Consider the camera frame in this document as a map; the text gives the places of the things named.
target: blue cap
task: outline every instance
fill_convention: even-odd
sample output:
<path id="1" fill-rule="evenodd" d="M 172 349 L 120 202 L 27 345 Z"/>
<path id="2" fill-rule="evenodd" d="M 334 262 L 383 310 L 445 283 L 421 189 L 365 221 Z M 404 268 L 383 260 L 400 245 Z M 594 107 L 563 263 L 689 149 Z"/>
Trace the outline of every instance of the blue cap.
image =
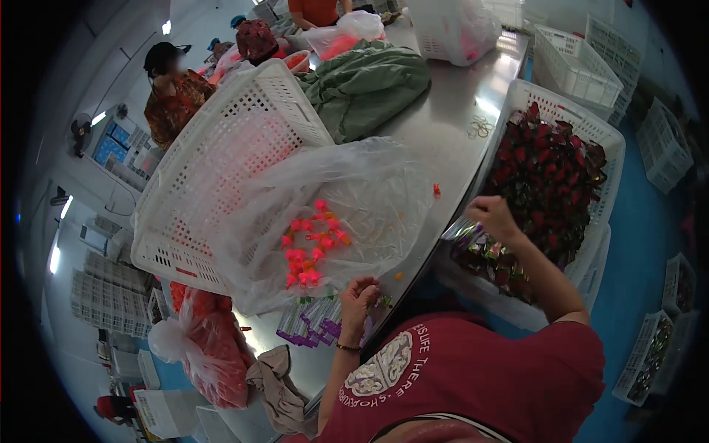
<path id="1" fill-rule="evenodd" d="M 231 27 L 236 28 L 238 26 L 238 24 L 243 20 L 246 20 L 246 16 L 239 15 L 239 16 L 232 18 L 231 19 Z"/>

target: person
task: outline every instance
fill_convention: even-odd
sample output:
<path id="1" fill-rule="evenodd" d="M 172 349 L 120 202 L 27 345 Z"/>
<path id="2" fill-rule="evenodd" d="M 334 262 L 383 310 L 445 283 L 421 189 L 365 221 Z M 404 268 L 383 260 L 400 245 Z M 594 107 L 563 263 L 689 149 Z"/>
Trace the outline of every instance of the person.
<path id="1" fill-rule="evenodd" d="M 152 80 L 145 120 L 152 140 L 163 151 L 216 90 L 195 71 L 182 68 L 183 61 L 184 52 L 168 42 L 151 47 L 145 56 L 143 68 Z"/>
<path id="2" fill-rule="evenodd" d="M 379 281 L 356 279 L 340 294 L 342 334 L 320 401 L 319 443 L 571 442 L 593 410 L 605 359 L 578 291 L 502 197 L 477 197 L 466 214 L 514 251 L 549 325 L 510 340 L 470 313 L 429 311 L 360 366 Z"/>
<path id="3" fill-rule="evenodd" d="M 130 397 L 103 396 L 96 400 L 94 411 L 101 418 L 121 426 L 130 423 L 131 419 L 138 418 L 138 412 Z"/>
<path id="4" fill-rule="evenodd" d="M 258 66 L 271 57 L 286 57 L 265 21 L 236 16 L 231 21 L 231 27 L 236 29 L 236 45 L 241 58 L 252 65 Z"/>
<path id="5" fill-rule="evenodd" d="M 212 52 L 212 55 L 205 61 L 205 63 L 217 63 L 222 55 L 224 55 L 229 49 L 234 46 L 232 42 L 219 41 L 218 38 L 213 38 L 207 47 L 208 50 Z"/>
<path id="6" fill-rule="evenodd" d="M 334 26 L 340 16 L 337 14 L 338 0 L 288 0 L 288 10 L 293 23 L 303 30 Z M 345 13 L 352 12 L 352 0 L 339 0 Z"/>

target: stainless steel table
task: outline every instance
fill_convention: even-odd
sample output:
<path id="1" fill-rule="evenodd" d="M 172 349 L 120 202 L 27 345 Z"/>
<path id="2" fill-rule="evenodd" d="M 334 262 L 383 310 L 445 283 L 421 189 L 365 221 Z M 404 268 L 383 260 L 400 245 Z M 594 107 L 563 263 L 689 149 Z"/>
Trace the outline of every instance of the stainless steel table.
<path id="1" fill-rule="evenodd" d="M 386 27 L 386 37 L 394 45 L 418 51 L 413 29 L 402 21 Z M 527 37 L 504 31 L 497 50 L 490 51 L 470 67 L 428 60 L 432 77 L 430 90 L 377 130 L 377 135 L 390 136 L 409 147 L 421 162 L 429 166 L 441 190 L 441 196 L 431 208 L 409 256 L 380 278 L 382 292 L 392 297 L 394 305 L 405 296 L 424 269 L 483 161 L 489 139 L 469 138 L 468 129 L 473 117 L 481 116 L 495 124 L 510 82 L 523 72 L 527 45 Z M 313 55 L 311 64 L 316 65 L 318 61 Z M 394 275 L 399 272 L 403 272 L 403 278 L 397 281 Z M 383 313 L 373 332 L 381 328 L 390 312 Z M 254 354 L 288 343 L 275 333 L 281 313 L 251 318 L 244 318 L 236 311 L 234 314 L 240 325 L 252 328 L 245 335 Z M 320 401 L 335 347 L 321 344 L 311 349 L 291 345 L 290 350 L 291 379 L 300 392 L 311 399 L 310 410 Z M 263 443 L 279 438 L 259 402 L 247 410 L 222 410 L 220 414 L 243 443 Z"/>

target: wrist bracelet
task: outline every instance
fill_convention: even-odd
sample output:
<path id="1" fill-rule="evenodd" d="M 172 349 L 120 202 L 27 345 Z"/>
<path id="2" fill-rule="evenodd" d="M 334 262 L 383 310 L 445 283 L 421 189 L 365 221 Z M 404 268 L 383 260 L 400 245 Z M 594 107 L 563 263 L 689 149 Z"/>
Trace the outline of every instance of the wrist bracelet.
<path id="1" fill-rule="evenodd" d="M 359 352 L 359 351 L 362 350 L 362 348 L 359 347 L 359 346 L 358 346 L 358 347 L 345 346 L 345 345 L 343 345 L 343 344 L 340 344 L 339 342 L 335 342 L 335 347 L 340 348 L 340 349 L 343 349 L 343 350 L 345 350 L 345 351 L 356 351 L 356 352 Z"/>

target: hand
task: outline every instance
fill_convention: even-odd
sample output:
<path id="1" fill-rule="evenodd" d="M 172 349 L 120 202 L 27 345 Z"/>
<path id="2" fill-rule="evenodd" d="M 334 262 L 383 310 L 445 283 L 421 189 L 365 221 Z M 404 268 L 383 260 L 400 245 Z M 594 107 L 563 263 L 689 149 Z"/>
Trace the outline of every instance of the hand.
<path id="1" fill-rule="evenodd" d="M 342 304 L 342 332 L 337 340 L 343 346 L 358 347 L 364 335 L 364 320 L 367 308 L 374 304 L 379 288 L 379 280 L 374 277 L 357 277 L 340 293 Z"/>
<path id="2" fill-rule="evenodd" d="M 483 224 L 483 229 L 505 246 L 512 244 L 524 234 L 512 218 L 507 202 L 500 196 L 478 196 L 465 208 L 470 220 Z"/>

